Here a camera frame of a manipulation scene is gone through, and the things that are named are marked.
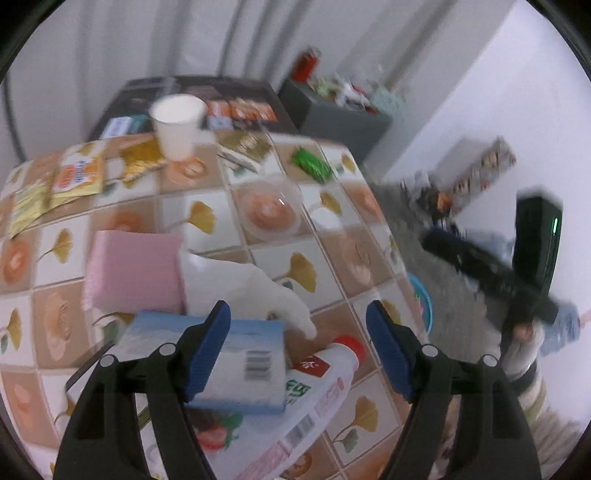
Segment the white red-capped milk bottle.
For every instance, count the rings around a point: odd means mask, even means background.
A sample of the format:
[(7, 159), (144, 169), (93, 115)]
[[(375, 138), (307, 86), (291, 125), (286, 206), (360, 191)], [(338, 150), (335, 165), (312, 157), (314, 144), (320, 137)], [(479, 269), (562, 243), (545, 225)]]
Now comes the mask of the white red-capped milk bottle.
[(339, 335), (287, 371), (283, 412), (246, 415), (193, 409), (187, 415), (217, 479), (274, 479), (322, 435), (367, 358), (362, 342)]

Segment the blue white carton box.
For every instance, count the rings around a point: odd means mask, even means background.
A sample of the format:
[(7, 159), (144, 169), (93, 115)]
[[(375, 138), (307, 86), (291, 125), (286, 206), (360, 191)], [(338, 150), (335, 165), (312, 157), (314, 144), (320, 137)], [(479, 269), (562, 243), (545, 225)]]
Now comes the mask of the blue white carton box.
[[(138, 314), (109, 353), (120, 361), (148, 356), (204, 318), (168, 313)], [(279, 414), (286, 403), (284, 327), (277, 320), (233, 320), (204, 391), (191, 408), (252, 415)]]

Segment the pink tissue pack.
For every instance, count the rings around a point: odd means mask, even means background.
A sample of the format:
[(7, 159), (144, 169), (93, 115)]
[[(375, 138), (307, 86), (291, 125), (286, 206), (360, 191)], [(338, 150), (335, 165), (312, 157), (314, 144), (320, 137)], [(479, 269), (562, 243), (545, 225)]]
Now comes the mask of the pink tissue pack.
[(83, 308), (179, 313), (183, 307), (180, 246), (181, 240), (169, 234), (96, 232), (86, 266)]

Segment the blue plastic trash basket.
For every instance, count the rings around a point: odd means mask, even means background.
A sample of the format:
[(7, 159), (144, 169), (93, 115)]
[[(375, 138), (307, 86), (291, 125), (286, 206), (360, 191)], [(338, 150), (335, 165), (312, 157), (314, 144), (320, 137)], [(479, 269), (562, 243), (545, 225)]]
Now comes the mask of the blue plastic trash basket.
[(431, 297), (423, 283), (412, 273), (408, 274), (409, 281), (414, 289), (415, 299), (418, 302), (422, 321), (428, 334), (433, 328), (434, 314)]

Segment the dark printed box on floor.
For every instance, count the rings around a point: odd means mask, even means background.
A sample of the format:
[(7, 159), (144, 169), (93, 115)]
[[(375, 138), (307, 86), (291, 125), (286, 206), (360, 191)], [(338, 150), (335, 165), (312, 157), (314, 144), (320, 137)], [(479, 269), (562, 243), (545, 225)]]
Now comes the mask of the dark printed box on floor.
[(457, 234), (459, 228), (452, 214), (452, 197), (441, 191), (424, 171), (416, 173), (414, 181), (412, 206), (424, 221), (429, 226)]

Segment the patterned rolled mat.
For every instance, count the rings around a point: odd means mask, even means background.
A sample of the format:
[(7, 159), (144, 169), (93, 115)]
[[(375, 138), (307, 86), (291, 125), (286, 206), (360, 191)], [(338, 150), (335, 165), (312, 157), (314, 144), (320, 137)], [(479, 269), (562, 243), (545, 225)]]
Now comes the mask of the patterned rolled mat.
[(503, 173), (517, 163), (507, 141), (498, 137), (453, 185), (455, 197), (462, 200), (486, 191)]

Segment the floral patterned tablecloth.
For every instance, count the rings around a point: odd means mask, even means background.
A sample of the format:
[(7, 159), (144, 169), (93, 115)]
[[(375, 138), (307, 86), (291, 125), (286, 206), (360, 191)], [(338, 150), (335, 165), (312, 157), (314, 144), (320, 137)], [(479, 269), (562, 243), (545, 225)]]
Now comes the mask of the floral patterned tablecloth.
[(269, 134), (269, 151), (243, 167), (222, 132), (206, 133), (184, 169), (123, 180), (121, 151), (131, 135), (99, 140), (105, 186), (48, 211), (15, 237), (1, 238), (1, 421), (13, 477), (49, 479), (74, 394), (68, 378), (132, 317), (83, 298), (96, 232), (165, 233), (197, 259), (188, 298), (199, 309), (245, 289), (260, 268), (307, 305), (317, 334), (287, 333), (297, 361), (332, 337), (368, 343), (367, 306), (427, 337), (397, 237), (345, 146)]

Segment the mint green utensil holder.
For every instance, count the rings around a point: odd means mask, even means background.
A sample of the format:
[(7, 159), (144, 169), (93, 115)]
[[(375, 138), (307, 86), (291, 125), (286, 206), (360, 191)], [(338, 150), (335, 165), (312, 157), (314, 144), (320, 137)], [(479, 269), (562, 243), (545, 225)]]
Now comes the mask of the mint green utensil holder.
[(389, 90), (385, 86), (378, 85), (369, 97), (370, 107), (391, 117), (396, 114), (405, 103), (404, 97)]

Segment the small green snack packet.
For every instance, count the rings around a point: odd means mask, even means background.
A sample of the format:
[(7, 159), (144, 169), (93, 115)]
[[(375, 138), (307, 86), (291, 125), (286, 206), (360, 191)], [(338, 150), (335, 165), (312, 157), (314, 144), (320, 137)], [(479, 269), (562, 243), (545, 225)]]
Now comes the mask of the small green snack packet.
[(332, 179), (332, 168), (329, 164), (304, 147), (294, 150), (291, 162), (318, 183), (325, 184)]

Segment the yellow green wrapper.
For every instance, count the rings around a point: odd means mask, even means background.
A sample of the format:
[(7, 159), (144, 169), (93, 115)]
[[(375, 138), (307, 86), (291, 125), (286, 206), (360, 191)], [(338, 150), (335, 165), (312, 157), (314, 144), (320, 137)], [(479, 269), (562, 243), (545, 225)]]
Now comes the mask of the yellow green wrapper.
[(15, 194), (7, 232), (10, 239), (20, 234), (47, 211), (50, 193), (51, 180), (45, 177), (23, 187)]

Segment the clear plastic bowl lid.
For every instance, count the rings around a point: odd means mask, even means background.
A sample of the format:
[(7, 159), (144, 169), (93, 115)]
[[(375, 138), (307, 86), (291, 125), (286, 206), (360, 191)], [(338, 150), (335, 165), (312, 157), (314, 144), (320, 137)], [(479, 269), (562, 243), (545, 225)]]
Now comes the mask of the clear plastic bowl lid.
[(260, 241), (289, 238), (301, 228), (303, 194), (294, 181), (270, 175), (232, 189), (238, 220), (245, 232)]

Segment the yellow snack packet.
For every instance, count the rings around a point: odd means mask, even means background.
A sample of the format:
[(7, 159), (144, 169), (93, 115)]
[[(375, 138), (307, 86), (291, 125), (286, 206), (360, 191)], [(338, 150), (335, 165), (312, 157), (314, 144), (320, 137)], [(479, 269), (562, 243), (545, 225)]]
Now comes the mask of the yellow snack packet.
[(103, 182), (104, 161), (101, 155), (70, 156), (55, 172), (48, 209), (55, 209), (81, 197), (97, 195), (103, 190)]

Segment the grey metal cabinet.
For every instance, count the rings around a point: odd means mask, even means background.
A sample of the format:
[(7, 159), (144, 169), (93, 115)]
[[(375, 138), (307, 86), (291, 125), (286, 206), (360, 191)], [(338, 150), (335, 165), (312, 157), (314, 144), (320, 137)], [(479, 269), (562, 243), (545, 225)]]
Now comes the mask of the grey metal cabinet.
[(315, 94), (307, 84), (287, 79), (279, 98), (301, 135), (342, 143), (362, 164), (390, 129), (392, 119), (341, 107)]

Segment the gold crumpled wrapper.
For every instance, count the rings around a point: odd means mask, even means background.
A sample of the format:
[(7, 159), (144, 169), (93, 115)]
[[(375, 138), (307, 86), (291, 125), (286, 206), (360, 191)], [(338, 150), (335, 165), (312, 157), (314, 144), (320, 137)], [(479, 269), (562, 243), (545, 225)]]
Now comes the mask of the gold crumpled wrapper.
[(123, 161), (121, 180), (128, 182), (135, 180), (145, 173), (161, 168), (166, 164), (166, 158), (161, 153), (155, 138), (144, 140), (120, 150)]

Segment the gold brown snack packet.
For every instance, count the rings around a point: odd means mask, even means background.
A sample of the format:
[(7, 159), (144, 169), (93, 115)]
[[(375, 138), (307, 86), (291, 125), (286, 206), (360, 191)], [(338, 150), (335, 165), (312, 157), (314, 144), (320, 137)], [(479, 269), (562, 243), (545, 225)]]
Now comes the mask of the gold brown snack packet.
[(222, 159), (253, 173), (259, 173), (267, 155), (270, 154), (269, 141), (250, 132), (233, 131), (218, 139)]

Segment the red thermos bottle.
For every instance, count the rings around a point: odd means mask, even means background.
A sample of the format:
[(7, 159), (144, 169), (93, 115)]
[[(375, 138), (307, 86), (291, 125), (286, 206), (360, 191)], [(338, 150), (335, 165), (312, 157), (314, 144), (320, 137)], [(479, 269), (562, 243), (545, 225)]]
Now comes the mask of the red thermos bottle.
[(314, 73), (315, 67), (320, 62), (322, 53), (318, 48), (308, 47), (305, 49), (301, 56), (298, 57), (297, 62), (294, 65), (293, 72), (291, 72), (290, 79), (295, 83), (305, 83), (311, 78), (311, 74)]

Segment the white paper cup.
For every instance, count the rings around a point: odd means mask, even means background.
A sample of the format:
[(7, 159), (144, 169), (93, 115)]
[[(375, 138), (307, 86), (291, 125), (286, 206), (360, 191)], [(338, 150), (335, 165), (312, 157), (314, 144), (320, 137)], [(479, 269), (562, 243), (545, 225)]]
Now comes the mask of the white paper cup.
[(153, 130), (167, 160), (183, 161), (193, 155), (193, 140), (206, 113), (206, 103), (190, 94), (167, 95), (150, 106)]

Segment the black printed placemat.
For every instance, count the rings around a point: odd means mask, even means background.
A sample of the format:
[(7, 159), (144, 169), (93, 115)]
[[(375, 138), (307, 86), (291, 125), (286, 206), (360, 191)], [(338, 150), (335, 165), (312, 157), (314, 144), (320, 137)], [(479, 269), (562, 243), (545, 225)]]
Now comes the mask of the black printed placemat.
[(167, 76), (126, 82), (87, 139), (147, 133), (155, 119), (171, 125), (195, 121), (200, 129), (212, 132), (297, 133), (280, 97), (266, 81)]

